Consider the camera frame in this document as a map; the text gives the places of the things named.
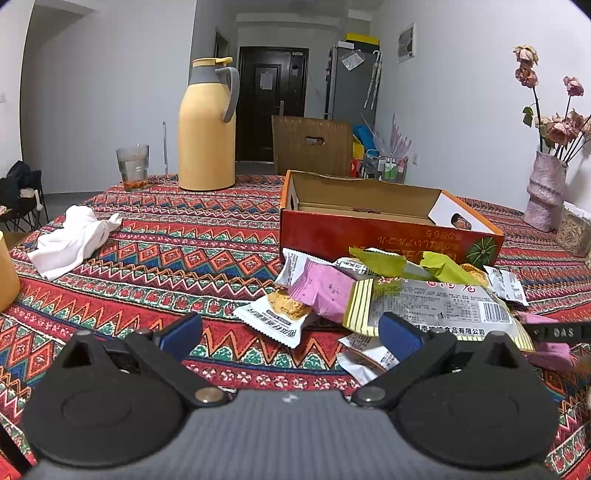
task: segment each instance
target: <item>pink snack wrapper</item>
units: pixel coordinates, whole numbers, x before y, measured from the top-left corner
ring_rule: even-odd
[[[319,316],[343,323],[354,283],[331,265],[306,260],[302,275],[288,292],[293,300],[312,307]]]
[[[534,315],[533,313],[519,313],[524,323],[558,323],[549,317]],[[541,342],[535,346],[535,353],[526,353],[530,363],[555,372],[570,372],[573,370],[573,358],[570,347],[566,343]]]

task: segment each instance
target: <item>white snack wrapper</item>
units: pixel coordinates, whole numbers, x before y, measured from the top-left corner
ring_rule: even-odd
[[[484,268],[488,274],[488,281],[499,298],[507,301],[515,301],[524,307],[530,305],[525,299],[523,286],[514,273],[508,270],[488,267],[487,265]]]
[[[330,262],[326,260],[289,248],[283,249],[283,256],[285,257],[285,265],[275,280],[275,285],[279,287],[289,288],[296,283],[304,272],[306,260],[311,260],[321,265],[330,265]]]
[[[493,330],[518,336],[515,320],[484,287],[405,279],[399,285],[372,296],[369,326],[377,329],[382,314],[393,312],[424,332],[444,327],[459,340],[482,340]]]
[[[378,378],[382,373],[378,367],[353,352],[340,353],[336,356],[336,360],[340,367],[362,387]]]
[[[277,313],[271,307],[267,296],[234,310],[234,315],[255,330],[267,335],[290,348],[301,342],[301,331],[318,317],[310,312],[297,320]]]
[[[339,342],[373,364],[381,367],[384,371],[390,370],[398,365],[398,360],[388,350],[378,337],[368,337],[360,333],[353,333],[341,338]]]

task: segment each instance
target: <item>paper notice on door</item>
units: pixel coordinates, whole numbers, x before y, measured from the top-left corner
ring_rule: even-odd
[[[261,73],[261,90],[273,90],[272,73]]]

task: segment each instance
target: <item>black door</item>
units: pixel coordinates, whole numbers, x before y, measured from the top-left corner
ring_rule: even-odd
[[[308,49],[241,47],[236,159],[273,162],[273,115],[304,116]]]

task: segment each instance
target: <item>yellow cup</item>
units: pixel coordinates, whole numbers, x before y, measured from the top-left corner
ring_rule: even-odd
[[[4,234],[0,232],[0,312],[3,312],[17,298],[21,283],[14,270],[12,258],[8,255],[8,248],[4,241]]]

